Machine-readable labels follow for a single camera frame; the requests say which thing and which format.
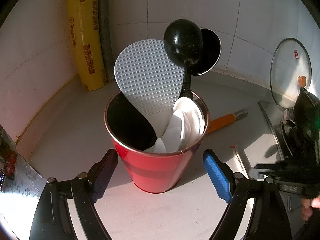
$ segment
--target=white countertop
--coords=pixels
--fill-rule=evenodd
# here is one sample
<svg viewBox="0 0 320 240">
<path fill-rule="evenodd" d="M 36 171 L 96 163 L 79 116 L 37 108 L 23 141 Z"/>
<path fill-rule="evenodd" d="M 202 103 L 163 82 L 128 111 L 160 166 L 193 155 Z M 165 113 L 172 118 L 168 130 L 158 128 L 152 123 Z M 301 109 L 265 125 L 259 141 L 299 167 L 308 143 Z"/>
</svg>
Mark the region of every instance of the white countertop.
<svg viewBox="0 0 320 240">
<path fill-rule="evenodd" d="M 246 118 L 206 136 L 178 184 L 162 194 L 149 194 L 130 180 L 121 160 L 97 212 L 113 240 L 123 239 L 208 239 L 227 204 L 221 200 L 202 165 L 202 154 L 211 148 L 222 162 L 239 171 L 230 150 L 244 150 L 251 165 L 275 162 L 274 139 L 258 106 L 268 90 L 218 73 L 192 80 L 192 89 L 207 104 L 211 119 L 247 108 Z M 33 167 L 45 178 L 72 179 L 101 160 L 113 148 L 103 122 L 108 99 L 118 90 L 116 83 L 75 98 L 42 136 L 32 156 Z M 68 200 L 78 239 L 86 239 L 73 200 Z M 237 233 L 247 227 L 252 200 Z"/>
</svg>

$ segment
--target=glass lid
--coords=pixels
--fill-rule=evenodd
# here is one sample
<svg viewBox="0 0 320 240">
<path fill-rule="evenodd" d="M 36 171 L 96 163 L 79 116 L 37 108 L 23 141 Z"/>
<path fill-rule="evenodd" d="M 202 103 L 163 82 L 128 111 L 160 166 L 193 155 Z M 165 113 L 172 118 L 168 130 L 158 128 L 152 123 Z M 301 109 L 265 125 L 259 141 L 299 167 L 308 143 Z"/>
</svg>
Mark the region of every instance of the glass lid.
<svg viewBox="0 0 320 240">
<path fill-rule="evenodd" d="M 300 41 L 282 40 L 273 54 L 270 70 L 270 89 L 275 103 L 292 108 L 300 87 L 308 90 L 311 83 L 311 62 Z"/>
</svg>

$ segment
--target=gas stove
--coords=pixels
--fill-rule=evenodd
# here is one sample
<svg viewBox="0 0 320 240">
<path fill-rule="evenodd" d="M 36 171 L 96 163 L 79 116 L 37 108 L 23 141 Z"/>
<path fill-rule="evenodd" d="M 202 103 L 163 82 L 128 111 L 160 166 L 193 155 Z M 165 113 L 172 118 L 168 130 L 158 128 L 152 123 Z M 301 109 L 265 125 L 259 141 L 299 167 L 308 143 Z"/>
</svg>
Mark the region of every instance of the gas stove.
<svg viewBox="0 0 320 240">
<path fill-rule="evenodd" d="M 298 147 L 298 143 L 294 142 L 292 138 L 292 129 L 295 130 L 294 127 L 296 127 L 292 120 L 292 113 L 274 102 L 270 103 L 261 100 L 258 104 L 274 136 L 281 160 L 298 155 L 299 149 L 302 149 L 302 147 Z M 301 206 L 301 199 L 299 197 L 281 195 L 287 206 L 287 211 L 293 212 Z"/>
</svg>

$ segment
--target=stove burner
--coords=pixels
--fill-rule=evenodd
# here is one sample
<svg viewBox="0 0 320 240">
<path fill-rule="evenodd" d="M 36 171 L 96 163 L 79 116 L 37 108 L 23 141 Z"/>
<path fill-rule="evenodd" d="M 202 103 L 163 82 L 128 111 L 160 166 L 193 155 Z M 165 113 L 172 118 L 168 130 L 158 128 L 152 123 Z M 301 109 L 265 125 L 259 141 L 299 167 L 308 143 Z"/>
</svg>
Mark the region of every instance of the stove burner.
<svg viewBox="0 0 320 240">
<path fill-rule="evenodd" d="M 292 156 L 300 156 L 306 149 L 306 142 L 298 133 L 297 127 L 291 120 L 281 121 L 281 135 Z"/>
</svg>

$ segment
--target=black ladle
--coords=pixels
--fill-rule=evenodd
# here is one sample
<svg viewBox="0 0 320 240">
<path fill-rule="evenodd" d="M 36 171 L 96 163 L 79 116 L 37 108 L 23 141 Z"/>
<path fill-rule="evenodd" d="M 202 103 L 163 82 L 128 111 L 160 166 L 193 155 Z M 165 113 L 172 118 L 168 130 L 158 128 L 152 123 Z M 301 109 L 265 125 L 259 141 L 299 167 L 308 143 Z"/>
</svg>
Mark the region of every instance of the black ladle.
<svg viewBox="0 0 320 240">
<path fill-rule="evenodd" d="M 164 50 L 175 65 L 185 68 L 180 96 L 192 98 L 191 75 L 202 75 L 216 65 L 221 54 L 221 42 L 214 31 L 200 29 L 189 20 L 179 19 L 165 30 Z"/>
<path fill-rule="evenodd" d="M 144 151 L 157 140 L 149 121 L 119 92 L 108 106 L 106 121 L 111 132 L 125 145 Z"/>
<path fill-rule="evenodd" d="M 192 98 L 191 71 L 203 54 L 200 28 L 186 19 L 173 21 L 164 32 L 164 50 L 175 65 L 185 68 L 180 96 Z"/>
</svg>

